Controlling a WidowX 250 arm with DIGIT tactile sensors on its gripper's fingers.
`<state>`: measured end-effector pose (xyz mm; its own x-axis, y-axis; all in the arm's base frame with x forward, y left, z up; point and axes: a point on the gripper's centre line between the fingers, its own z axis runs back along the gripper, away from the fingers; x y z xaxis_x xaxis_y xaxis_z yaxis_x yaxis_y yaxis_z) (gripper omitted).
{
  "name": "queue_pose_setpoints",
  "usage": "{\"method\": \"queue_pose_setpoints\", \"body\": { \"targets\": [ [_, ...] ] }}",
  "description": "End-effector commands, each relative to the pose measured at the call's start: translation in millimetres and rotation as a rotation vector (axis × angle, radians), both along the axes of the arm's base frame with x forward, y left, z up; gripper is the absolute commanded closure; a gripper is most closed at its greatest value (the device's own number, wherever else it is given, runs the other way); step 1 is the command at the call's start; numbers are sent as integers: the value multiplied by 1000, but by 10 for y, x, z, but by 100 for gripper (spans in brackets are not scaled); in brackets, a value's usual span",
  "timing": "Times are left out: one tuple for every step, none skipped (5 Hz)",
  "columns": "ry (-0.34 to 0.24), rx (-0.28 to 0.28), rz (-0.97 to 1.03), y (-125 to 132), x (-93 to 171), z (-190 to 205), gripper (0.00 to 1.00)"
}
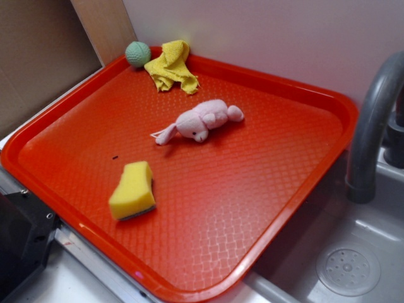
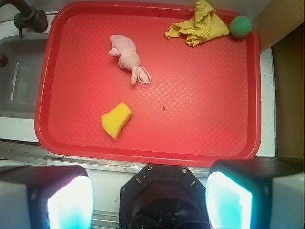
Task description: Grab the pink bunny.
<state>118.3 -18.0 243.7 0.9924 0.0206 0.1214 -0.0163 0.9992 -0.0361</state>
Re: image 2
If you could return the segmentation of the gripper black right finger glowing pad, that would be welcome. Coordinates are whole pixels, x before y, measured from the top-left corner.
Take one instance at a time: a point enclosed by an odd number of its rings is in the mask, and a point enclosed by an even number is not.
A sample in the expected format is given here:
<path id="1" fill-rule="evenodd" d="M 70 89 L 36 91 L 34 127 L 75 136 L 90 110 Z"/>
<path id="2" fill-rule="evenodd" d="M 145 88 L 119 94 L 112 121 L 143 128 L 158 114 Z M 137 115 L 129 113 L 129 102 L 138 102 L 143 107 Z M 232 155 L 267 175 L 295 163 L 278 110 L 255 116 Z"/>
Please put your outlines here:
<path id="1" fill-rule="evenodd" d="M 279 159 L 218 160 L 206 181 L 214 229 L 303 229 L 304 164 Z"/>

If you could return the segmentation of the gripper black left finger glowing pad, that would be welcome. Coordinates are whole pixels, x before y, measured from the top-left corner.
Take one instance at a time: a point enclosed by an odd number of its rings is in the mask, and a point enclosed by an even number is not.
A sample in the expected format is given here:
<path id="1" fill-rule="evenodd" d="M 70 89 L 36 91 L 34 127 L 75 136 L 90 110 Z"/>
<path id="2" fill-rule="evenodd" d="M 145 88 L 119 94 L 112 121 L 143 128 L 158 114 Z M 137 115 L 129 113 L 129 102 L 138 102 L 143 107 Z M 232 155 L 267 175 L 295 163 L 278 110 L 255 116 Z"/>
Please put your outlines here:
<path id="1" fill-rule="evenodd" d="M 1 166 L 2 229 L 89 229 L 94 188 L 73 166 Z"/>

